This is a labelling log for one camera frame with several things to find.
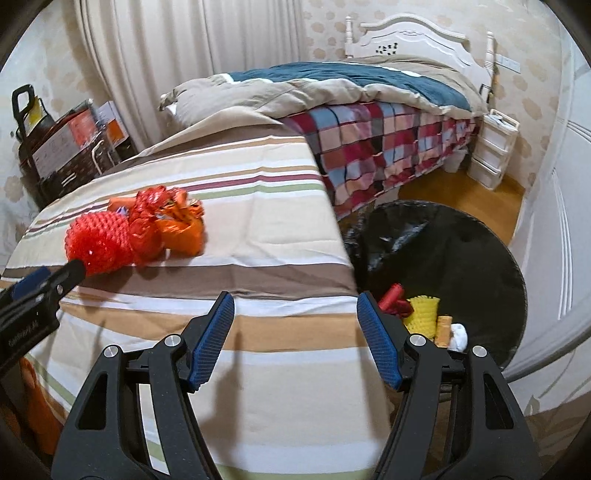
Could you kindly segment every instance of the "wall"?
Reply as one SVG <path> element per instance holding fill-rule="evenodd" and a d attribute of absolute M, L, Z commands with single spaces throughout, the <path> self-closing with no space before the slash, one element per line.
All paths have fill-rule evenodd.
<path fill-rule="evenodd" d="M 21 183 L 12 91 L 31 83 L 54 119 L 86 98 L 108 99 L 89 61 L 72 0 L 54 0 L 19 40 L 0 72 L 0 272 L 37 208 Z"/>
<path fill-rule="evenodd" d="M 552 11 L 538 0 L 304 0 L 310 58 L 344 58 L 345 16 L 353 17 L 357 39 L 362 34 L 360 22 L 398 13 L 421 15 L 466 34 L 479 61 L 490 30 L 497 40 L 497 53 L 521 63 L 521 74 L 499 68 L 491 107 L 522 122 L 508 174 L 524 187 L 533 185 L 560 95 L 560 32 Z"/>

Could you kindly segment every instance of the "black garbage bag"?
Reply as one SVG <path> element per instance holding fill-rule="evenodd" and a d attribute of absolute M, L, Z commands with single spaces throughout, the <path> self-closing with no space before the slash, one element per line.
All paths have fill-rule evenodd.
<path fill-rule="evenodd" d="M 399 200 L 359 215 L 344 233 L 359 292 L 379 301 L 394 283 L 406 298 L 438 297 L 500 367 L 513 357 L 527 316 L 521 271 L 481 221 L 438 203 Z"/>

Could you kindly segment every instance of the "white curtain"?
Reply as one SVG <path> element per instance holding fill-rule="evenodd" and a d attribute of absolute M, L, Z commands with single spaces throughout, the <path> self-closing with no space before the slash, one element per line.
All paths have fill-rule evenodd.
<path fill-rule="evenodd" d="M 300 0 L 75 2 L 86 48 L 139 150 L 163 139 L 163 93 L 307 51 Z"/>

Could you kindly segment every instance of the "red object in bin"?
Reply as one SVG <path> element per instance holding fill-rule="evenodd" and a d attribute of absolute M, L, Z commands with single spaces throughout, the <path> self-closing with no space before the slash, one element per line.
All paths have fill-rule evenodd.
<path fill-rule="evenodd" d="M 395 283 L 379 301 L 378 306 L 384 313 L 406 318 L 413 312 L 413 306 L 403 296 L 404 288 L 400 283 Z"/>

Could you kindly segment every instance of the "white wooden headboard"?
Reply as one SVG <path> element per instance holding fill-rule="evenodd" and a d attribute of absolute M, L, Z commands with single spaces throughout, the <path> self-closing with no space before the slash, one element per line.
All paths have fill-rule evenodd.
<path fill-rule="evenodd" d="M 413 14 L 393 15 L 376 23 L 361 23 L 365 34 L 353 42 L 353 23 L 346 18 L 345 54 L 347 58 L 371 55 L 416 55 L 448 65 L 465 75 L 479 89 L 485 102 L 492 87 L 495 64 L 495 36 L 487 33 L 485 66 L 476 63 L 466 50 L 467 37 L 445 30 Z"/>

